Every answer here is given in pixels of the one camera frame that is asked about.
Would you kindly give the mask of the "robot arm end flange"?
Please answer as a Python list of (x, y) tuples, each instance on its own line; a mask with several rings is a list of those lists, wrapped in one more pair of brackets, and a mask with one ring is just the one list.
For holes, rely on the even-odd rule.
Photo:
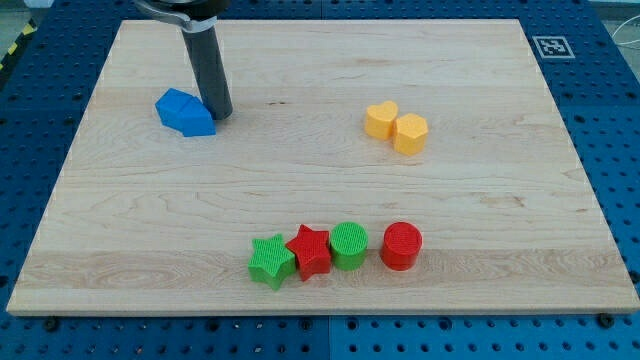
[(230, 0), (134, 0), (135, 7), (153, 20), (176, 25), (187, 33), (213, 27)]

